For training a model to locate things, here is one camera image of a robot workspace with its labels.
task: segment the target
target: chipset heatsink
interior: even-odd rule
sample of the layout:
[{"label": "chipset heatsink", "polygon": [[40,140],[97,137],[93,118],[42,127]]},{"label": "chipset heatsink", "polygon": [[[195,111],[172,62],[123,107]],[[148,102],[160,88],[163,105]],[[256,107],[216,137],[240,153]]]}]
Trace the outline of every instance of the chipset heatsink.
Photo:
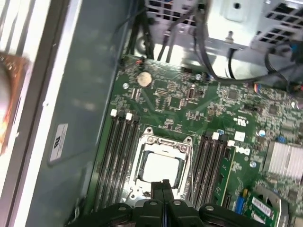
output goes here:
[{"label": "chipset heatsink", "polygon": [[190,170],[193,143],[191,137],[184,141],[170,140],[153,134],[147,127],[139,138],[129,187],[131,200],[149,197],[151,183],[169,180],[175,199],[181,198]]},{"label": "chipset heatsink", "polygon": [[303,177],[303,148],[271,142],[263,170],[300,182]]}]

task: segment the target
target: green circuit board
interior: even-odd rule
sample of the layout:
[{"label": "green circuit board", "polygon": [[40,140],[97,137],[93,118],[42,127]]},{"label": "green circuit board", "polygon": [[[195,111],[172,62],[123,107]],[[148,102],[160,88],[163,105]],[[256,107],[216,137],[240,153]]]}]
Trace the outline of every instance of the green circuit board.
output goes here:
[{"label": "green circuit board", "polygon": [[[134,64],[137,60],[126,56],[125,64]],[[140,86],[138,75],[142,71],[148,72],[152,81],[145,78],[140,81]],[[196,74],[200,74],[201,79],[197,79]],[[131,154],[147,127],[152,127],[154,134],[173,140],[183,141],[187,136],[193,138],[193,162],[206,132],[224,135],[228,138],[230,149],[221,162],[220,182],[215,186],[214,202],[223,205],[228,194],[229,202],[225,206],[234,209],[239,193],[260,184],[289,202],[291,216],[303,217],[303,185],[287,177],[274,178],[263,171],[271,141],[282,138],[285,143],[302,144],[303,128],[300,123],[303,122],[303,112],[294,108],[293,101],[280,90],[263,87],[256,93],[251,85],[220,84],[208,79],[198,69],[189,70],[153,60],[145,60],[144,65],[134,64],[119,71],[89,186],[86,212],[98,208],[95,204],[102,197],[100,188],[106,186],[100,180],[100,166],[104,163],[103,156],[110,137],[111,110],[115,109],[138,117],[136,127],[133,126],[132,133],[126,135],[128,139],[121,145],[127,147]],[[124,170],[119,169],[126,172],[126,182],[131,165],[130,161]],[[108,178],[111,181],[113,175],[108,175]],[[109,191],[116,190],[117,185],[114,184]],[[290,191],[296,192],[295,198],[294,195],[288,196]]]}]

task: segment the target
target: black plastic part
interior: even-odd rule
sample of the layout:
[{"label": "black plastic part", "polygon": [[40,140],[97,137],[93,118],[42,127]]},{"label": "black plastic part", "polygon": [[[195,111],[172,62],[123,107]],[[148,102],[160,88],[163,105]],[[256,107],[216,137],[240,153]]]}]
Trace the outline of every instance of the black plastic part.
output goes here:
[{"label": "black plastic part", "polygon": [[202,206],[199,216],[201,220],[221,227],[266,227],[262,223],[214,204]]},{"label": "black plastic part", "polygon": [[155,200],[160,200],[164,204],[174,200],[174,195],[169,183],[169,180],[151,183],[151,197]]},{"label": "black plastic part", "polygon": [[125,203],[117,203],[97,212],[83,216],[68,227],[111,227],[129,222],[132,207]]},{"label": "black plastic part", "polygon": [[143,207],[136,207],[133,212],[133,222],[136,227],[162,227],[163,203],[159,200],[148,200]]},{"label": "black plastic part", "polygon": [[182,200],[170,201],[167,204],[171,226],[174,227],[203,227],[199,213]]}]

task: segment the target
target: screw hole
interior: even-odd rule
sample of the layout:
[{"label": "screw hole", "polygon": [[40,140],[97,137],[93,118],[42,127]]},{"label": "screw hole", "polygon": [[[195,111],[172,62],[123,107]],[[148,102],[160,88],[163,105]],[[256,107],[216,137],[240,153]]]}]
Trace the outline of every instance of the screw hole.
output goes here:
[{"label": "screw hole", "polygon": [[236,3],[234,3],[233,7],[235,9],[240,9],[241,8],[241,4],[236,2]]}]

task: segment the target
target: side panel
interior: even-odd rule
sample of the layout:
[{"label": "side panel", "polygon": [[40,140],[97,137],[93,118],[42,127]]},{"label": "side panel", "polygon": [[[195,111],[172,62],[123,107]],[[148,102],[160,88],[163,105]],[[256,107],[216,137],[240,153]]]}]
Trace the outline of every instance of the side panel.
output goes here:
[{"label": "side panel", "polygon": [[[115,30],[129,15],[131,3],[70,1],[50,84],[40,106],[37,135],[29,144],[32,156],[23,172],[25,183],[18,192],[16,220],[12,218],[11,225],[62,226],[76,200],[86,194],[116,73],[116,57],[126,34],[126,27],[118,33]],[[77,10],[80,13],[73,31]],[[64,141],[56,136],[62,124],[68,124]],[[62,149],[55,149],[56,141]],[[62,152],[51,159],[53,150]]]}]

